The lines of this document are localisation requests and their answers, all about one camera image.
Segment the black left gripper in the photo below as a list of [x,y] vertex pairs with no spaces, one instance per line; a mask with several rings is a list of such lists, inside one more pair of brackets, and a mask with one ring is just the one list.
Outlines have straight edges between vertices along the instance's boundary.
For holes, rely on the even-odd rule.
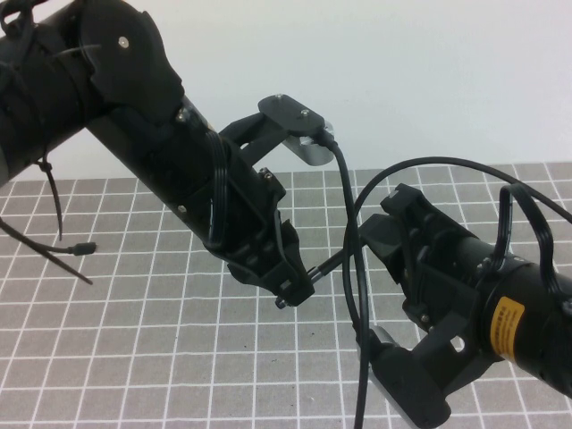
[[218,147],[205,247],[239,282],[263,284],[277,307],[297,307],[313,295],[313,284],[296,229],[281,221],[277,206],[284,196],[271,172],[257,172],[236,147]]

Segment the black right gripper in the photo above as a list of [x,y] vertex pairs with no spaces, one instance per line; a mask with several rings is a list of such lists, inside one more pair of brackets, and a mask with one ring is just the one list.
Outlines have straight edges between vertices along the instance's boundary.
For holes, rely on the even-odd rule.
[[433,206],[410,186],[397,186],[381,202],[387,214],[372,214],[359,227],[364,245],[385,266],[404,262],[403,310],[414,323],[457,317],[467,323],[476,293],[462,280],[457,246],[474,234]]

